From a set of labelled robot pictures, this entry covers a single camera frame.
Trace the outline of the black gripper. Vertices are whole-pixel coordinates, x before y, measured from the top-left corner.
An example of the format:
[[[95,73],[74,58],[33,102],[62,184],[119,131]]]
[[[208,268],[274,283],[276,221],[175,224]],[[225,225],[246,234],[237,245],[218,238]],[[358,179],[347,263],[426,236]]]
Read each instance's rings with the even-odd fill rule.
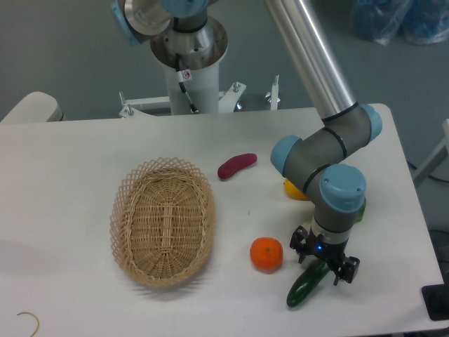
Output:
[[[347,242],[346,240],[339,244],[326,243],[314,234],[309,235],[305,227],[300,225],[292,233],[290,248],[296,251],[299,264],[302,264],[309,254],[325,261],[335,273],[333,285],[337,286],[339,281],[351,284],[360,265],[358,258],[344,257]]]

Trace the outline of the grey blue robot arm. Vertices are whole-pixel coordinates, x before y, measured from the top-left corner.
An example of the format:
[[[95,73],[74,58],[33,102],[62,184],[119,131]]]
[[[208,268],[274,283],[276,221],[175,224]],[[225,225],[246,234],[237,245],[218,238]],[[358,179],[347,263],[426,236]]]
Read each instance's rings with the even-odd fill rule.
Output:
[[[352,282],[360,261],[346,256],[366,180],[347,157],[382,130],[380,115],[357,103],[334,60],[309,1],[268,1],[306,90],[323,122],[306,139],[286,136],[274,146],[271,163],[314,204],[309,230],[299,227],[290,245],[299,257],[315,256]],[[208,14],[209,1],[115,1],[114,17],[132,45],[150,41],[152,53],[169,69],[167,87],[173,114],[216,114],[229,99],[215,79],[200,79],[227,51],[227,34]]]

